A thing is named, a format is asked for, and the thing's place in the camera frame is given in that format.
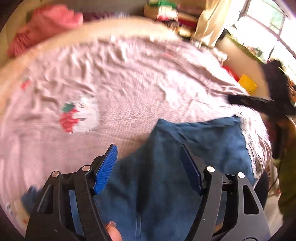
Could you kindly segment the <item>left hand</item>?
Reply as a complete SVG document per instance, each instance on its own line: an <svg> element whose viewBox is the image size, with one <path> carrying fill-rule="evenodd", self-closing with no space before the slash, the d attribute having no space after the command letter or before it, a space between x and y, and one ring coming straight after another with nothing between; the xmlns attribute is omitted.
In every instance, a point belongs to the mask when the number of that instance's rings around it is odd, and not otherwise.
<svg viewBox="0 0 296 241"><path fill-rule="evenodd" d="M119 230L116 228L116 223L114 221L109 221L109 223L105 225L105 228L112 241L122 241L122 236Z"/></svg>

